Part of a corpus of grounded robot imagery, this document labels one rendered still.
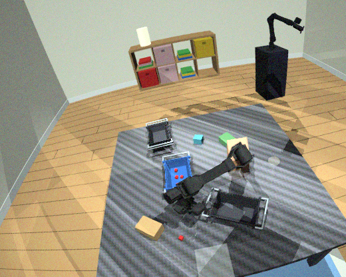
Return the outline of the blue plastic tray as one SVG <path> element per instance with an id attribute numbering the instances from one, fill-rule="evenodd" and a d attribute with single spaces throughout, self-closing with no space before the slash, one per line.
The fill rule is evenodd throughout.
<path id="1" fill-rule="evenodd" d="M 186 156 L 182 158 L 162 161 L 165 170 L 166 188 L 164 189 L 166 189 L 166 191 L 175 187 L 176 183 L 179 183 L 189 176 L 192 176 L 189 158 L 190 156 Z M 174 169 L 178 169 L 178 172 L 174 172 Z M 176 175 L 178 175 L 178 179 L 175 179 Z M 180 178 L 181 175 L 184 175 L 183 179 Z"/>

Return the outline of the teal block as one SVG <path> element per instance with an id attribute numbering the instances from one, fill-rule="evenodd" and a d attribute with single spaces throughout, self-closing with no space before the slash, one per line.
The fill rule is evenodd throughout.
<path id="1" fill-rule="evenodd" d="M 204 135 L 195 135 L 193 140 L 194 144 L 202 144 L 204 142 Z"/>

